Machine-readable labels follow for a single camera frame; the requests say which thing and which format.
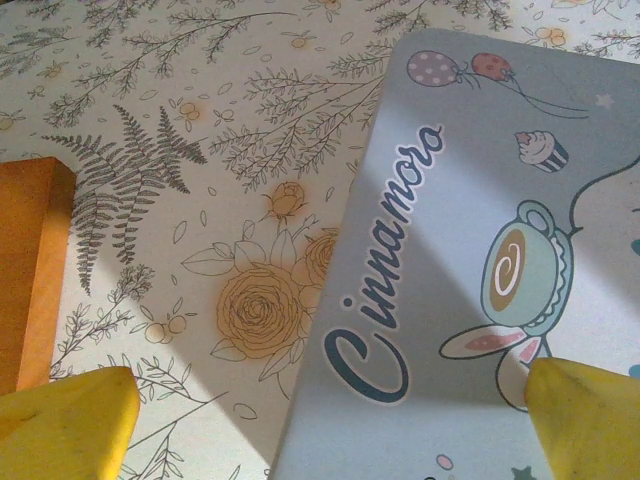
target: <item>polka dot balloon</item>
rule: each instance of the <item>polka dot balloon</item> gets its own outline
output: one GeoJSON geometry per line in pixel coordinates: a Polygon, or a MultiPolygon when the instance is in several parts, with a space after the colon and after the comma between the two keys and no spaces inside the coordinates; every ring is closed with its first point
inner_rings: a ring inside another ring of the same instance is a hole
{"type": "Polygon", "coordinates": [[[407,62],[407,74],[418,85],[429,88],[466,83],[472,89],[480,90],[481,81],[491,81],[520,96],[531,107],[547,115],[574,120],[589,117],[588,110],[556,105],[526,94],[516,80],[509,62],[495,53],[478,53],[471,60],[471,65],[463,62],[461,67],[443,53],[423,50],[411,55],[407,62]]]}
{"type": "Polygon", "coordinates": [[[407,68],[409,77],[425,87],[446,87],[459,81],[456,62],[431,50],[413,55],[407,68]]]}

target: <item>yellow object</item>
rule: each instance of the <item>yellow object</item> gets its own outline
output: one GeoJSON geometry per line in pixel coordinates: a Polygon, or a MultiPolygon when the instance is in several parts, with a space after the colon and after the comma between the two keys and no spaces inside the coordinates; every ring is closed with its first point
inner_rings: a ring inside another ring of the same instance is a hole
{"type": "Polygon", "coordinates": [[[0,479],[115,479],[139,408],[126,367],[0,397],[0,479]]]}
{"type": "Polygon", "coordinates": [[[640,380],[538,358],[525,400],[556,480],[640,479],[640,380]]]}

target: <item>bunny ear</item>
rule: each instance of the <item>bunny ear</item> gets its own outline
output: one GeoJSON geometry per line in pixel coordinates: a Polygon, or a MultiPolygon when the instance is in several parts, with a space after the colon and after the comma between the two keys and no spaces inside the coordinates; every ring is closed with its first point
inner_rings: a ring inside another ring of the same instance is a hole
{"type": "Polygon", "coordinates": [[[484,325],[454,335],[440,347],[444,358],[478,358],[524,341],[527,334],[520,327],[484,325]]]}
{"type": "Polygon", "coordinates": [[[540,337],[531,337],[504,354],[496,369],[496,384],[502,398],[513,408],[527,411],[524,387],[529,366],[540,352],[540,337]]]}

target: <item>floral tablecloth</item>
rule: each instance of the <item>floral tablecloth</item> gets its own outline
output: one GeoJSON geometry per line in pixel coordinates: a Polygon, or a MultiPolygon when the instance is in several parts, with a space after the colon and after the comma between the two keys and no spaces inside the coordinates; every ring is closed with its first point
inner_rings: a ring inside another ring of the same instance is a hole
{"type": "Polygon", "coordinates": [[[425,27],[640,58],[637,0],[0,8],[0,159],[78,173],[51,378],[132,367],[123,479],[268,475],[387,60],[425,27]]]}

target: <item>teacup illustration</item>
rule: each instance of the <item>teacup illustration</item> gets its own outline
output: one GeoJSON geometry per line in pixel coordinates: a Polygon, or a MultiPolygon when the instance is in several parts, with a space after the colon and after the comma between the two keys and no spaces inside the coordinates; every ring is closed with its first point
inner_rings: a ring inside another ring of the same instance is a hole
{"type": "Polygon", "coordinates": [[[573,268],[567,236],[551,212],[526,201],[493,242],[482,280],[482,308],[498,325],[542,335],[560,317],[573,268]]]}

